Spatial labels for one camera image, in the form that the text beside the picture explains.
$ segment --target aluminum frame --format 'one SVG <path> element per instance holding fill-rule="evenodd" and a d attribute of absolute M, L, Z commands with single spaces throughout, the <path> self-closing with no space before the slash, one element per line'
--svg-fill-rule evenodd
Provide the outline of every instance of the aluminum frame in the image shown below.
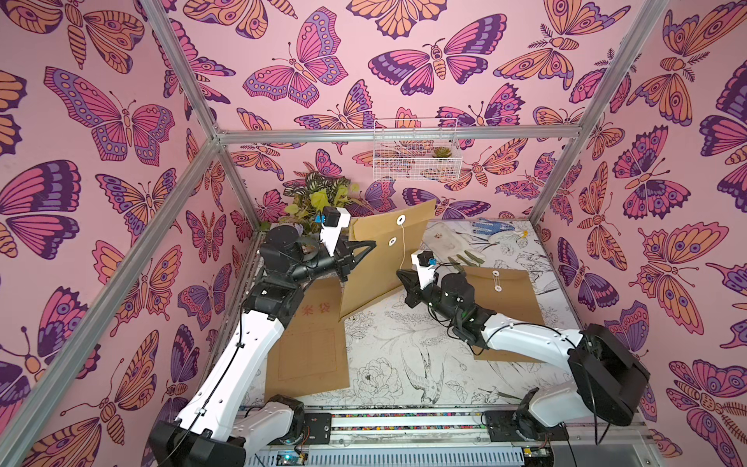
<path fill-rule="evenodd" d="M 449 134 L 460 140 L 510 139 L 514 137 L 578 137 L 578 125 L 458 126 Z M 441 127 L 415 129 L 377 129 L 379 137 L 392 140 L 429 140 L 443 137 Z M 218 134 L 221 144 L 244 143 L 323 143 L 332 141 L 373 141 L 374 130 L 270 130 L 267 132 L 225 132 Z"/>
<path fill-rule="evenodd" d="M 659 18 L 664 14 L 668 4 L 669 0 L 648 0 L 643 4 L 641 11 L 638 12 L 633 25 L 620 43 L 620 48 L 613 62 L 604 73 L 591 102 L 586 106 L 583 117 L 579 122 L 581 126 L 580 134 L 565 146 L 565 150 L 560 155 L 558 162 L 555 163 L 555 168 L 542 188 L 537 202 L 534 203 L 534 208 L 529 214 L 529 221 L 533 225 L 539 223 L 540 217 L 550 205 L 550 200 L 555 196 L 555 192 L 560 188 L 565 175 L 583 150 L 586 140 L 589 139 L 594 127 L 602 117 L 607 103 L 614 96 L 625 74 L 630 69 L 630 65 L 633 64 L 641 52 L 643 44 L 658 24 Z"/>
<path fill-rule="evenodd" d="M 184 207 L 199 177 L 217 151 L 217 142 L 202 145 L 197 156 L 182 174 L 166 202 L 148 223 L 140 240 L 127 252 L 122 263 L 99 292 L 67 345 L 47 368 L 44 378 L 34 386 L 0 439 L 0 466 L 14 467 L 25 458 L 38 440 L 41 430 L 66 394 L 69 385 L 83 367 L 93 346 L 111 323 L 132 283 L 148 267 L 158 245 Z"/>

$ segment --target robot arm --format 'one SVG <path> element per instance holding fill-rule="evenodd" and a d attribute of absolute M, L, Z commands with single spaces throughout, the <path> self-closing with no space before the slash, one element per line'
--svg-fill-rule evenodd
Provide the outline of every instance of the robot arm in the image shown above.
<path fill-rule="evenodd" d="M 463 273 L 445 275 L 438 286 L 433 252 L 413 253 L 412 263 L 416 270 L 397 272 L 410 308 L 425 303 L 468 345 L 510 350 L 573 374 L 573 381 L 533 389 L 524 397 L 514 417 L 523 436 L 537 439 L 539 425 L 553 427 L 592 414 L 619 426 L 632 422 L 650 375 L 607 328 L 561 330 L 517 321 L 477 305 Z"/>
<path fill-rule="evenodd" d="M 278 226 L 267 233 L 259 248 L 266 274 L 245 299 L 228 346 L 176 422 L 158 422 L 150 434 L 160 466 L 243 466 L 268 442 L 300 437 L 303 403 L 297 400 L 275 396 L 240 421 L 236 413 L 311 282 L 330 271 L 347 281 L 350 271 L 376 246 L 374 241 L 341 237 L 342 228 L 350 223 L 344 208 L 325 208 L 320 221 L 320 246 L 307 256 L 294 227 Z M 354 254 L 361 248 L 365 250 Z"/>

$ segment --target flower illustration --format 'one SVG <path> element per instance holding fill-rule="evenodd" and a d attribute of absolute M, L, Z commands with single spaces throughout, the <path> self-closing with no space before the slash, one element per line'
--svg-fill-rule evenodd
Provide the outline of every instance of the flower illustration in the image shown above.
<path fill-rule="evenodd" d="M 397 369 L 385 358 L 371 360 L 360 368 L 352 386 L 364 404 L 393 403 L 394 397 L 403 393 Z"/>

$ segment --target mounting plate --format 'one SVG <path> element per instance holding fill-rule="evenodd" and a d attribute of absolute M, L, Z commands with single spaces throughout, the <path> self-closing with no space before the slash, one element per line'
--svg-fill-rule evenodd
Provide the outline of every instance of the mounting plate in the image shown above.
<path fill-rule="evenodd" d="M 304 445 L 328 445 L 329 433 L 332 431 L 332 414 L 331 413 L 305 413 L 303 414 L 303 429 L 306 433 L 309 430 L 309 438 L 303 443 Z M 286 446 L 284 442 L 274 439 L 270 445 Z"/>
<path fill-rule="evenodd" d="M 491 441 L 526 441 L 526 439 L 519 436 L 516 423 L 511 419 L 512 415 L 513 411 L 510 410 L 485 411 L 485 422 Z M 552 428 L 543 428 L 541 433 L 547 433 L 549 441 L 568 440 L 568 431 L 560 425 Z"/>

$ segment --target glove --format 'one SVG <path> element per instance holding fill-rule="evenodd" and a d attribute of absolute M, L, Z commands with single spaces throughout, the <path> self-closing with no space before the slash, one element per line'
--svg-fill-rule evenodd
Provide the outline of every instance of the glove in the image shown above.
<path fill-rule="evenodd" d="M 500 222 L 499 220 L 488 220 L 484 217 L 480 218 L 480 222 L 473 222 L 472 233 L 475 235 L 485 235 L 487 237 L 499 233 L 505 232 L 506 230 L 516 230 L 516 227 L 506 222 Z"/>

